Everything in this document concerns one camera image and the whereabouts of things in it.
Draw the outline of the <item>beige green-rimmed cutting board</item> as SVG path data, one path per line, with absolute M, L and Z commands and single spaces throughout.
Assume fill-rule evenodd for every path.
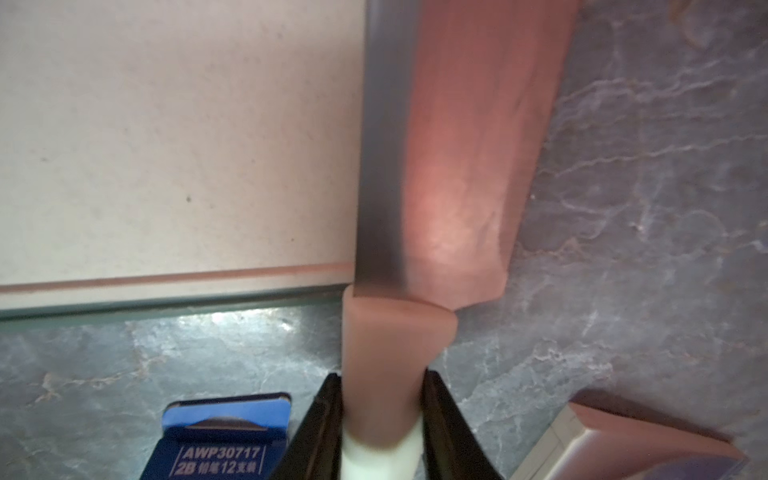
M 343 284 L 361 1 L 5 1 L 1 313 Z

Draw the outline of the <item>knife with cream handle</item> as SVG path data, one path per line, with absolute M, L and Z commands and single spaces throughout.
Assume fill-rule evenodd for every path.
M 429 364 L 500 298 L 578 1 L 365 7 L 355 272 L 342 314 L 344 479 L 410 479 Z

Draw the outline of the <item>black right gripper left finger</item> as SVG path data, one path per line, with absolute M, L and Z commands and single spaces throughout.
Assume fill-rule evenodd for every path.
M 338 480 L 341 472 L 341 377 L 330 373 L 270 480 Z

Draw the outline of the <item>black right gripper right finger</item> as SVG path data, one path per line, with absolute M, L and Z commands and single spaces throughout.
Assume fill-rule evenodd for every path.
M 421 407 L 427 479 L 501 479 L 436 371 L 425 372 Z

